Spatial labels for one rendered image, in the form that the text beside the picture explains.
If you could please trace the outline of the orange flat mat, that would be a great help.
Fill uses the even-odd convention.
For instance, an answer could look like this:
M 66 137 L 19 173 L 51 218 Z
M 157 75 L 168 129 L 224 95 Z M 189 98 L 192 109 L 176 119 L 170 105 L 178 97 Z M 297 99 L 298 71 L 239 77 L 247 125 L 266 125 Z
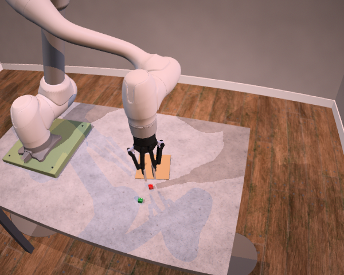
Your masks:
M 169 180 L 170 172 L 170 158 L 171 155 L 162 155 L 161 164 L 157 165 L 156 179 Z M 145 154 L 144 157 L 145 170 L 147 174 L 147 179 L 154 179 L 151 169 L 151 159 L 149 154 Z M 144 179 L 141 169 L 136 170 L 135 179 Z

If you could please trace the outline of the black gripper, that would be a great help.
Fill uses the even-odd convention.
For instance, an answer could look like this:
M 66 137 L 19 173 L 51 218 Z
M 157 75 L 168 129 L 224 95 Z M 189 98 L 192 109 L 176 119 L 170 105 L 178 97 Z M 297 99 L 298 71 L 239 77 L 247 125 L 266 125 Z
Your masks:
M 132 157 L 136 169 L 137 170 L 141 169 L 144 180 L 146 182 L 147 176 L 146 176 L 146 170 L 145 170 L 144 157 L 145 157 L 145 153 L 149 153 L 150 159 L 152 162 L 151 163 L 152 174 L 153 174 L 154 179 L 156 179 L 156 173 L 155 173 L 157 171 L 156 167 L 157 167 L 157 164 L 158 165 L 161 164 L 162 150 L 165 146 L 163 140 L 157 141 L 155 134 L 145 139 L 139 139 L 133 136 L 133 139 L 134 139 L 133 147 L 127 148 L 127 152 L 129 156 Z M 156 145 L 157 145 L 157 155 L 156 155 L 156 160 L 155 160 L 153 149 L 156 147 Z M 136 160 L 134 150 L 140 153 L 140 164 L 138 164 Z

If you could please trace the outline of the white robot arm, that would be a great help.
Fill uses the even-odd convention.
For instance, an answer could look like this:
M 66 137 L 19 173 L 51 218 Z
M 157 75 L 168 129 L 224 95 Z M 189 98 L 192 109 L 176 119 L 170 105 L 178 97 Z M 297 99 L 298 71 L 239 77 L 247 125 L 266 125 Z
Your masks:
M 74 102 L 75 82 L 65 74 L 65 41 L 121 56 L 136 70 L 127 73 L 122 101 L 132 136 L 149 138 L 157 131 L 157 111 L 174 89 L 181 67 L 177 60 L 149 54 L 137 46 L 65 19 L 70 0 L 5 0 L 16 12 L 41 27 L 44 76 L 36 96 L 23 95 L 10 108 L 11 122 L 23 144 L 22 160 L 43 162 L 62 139 L 50 133 L 53 121 Z

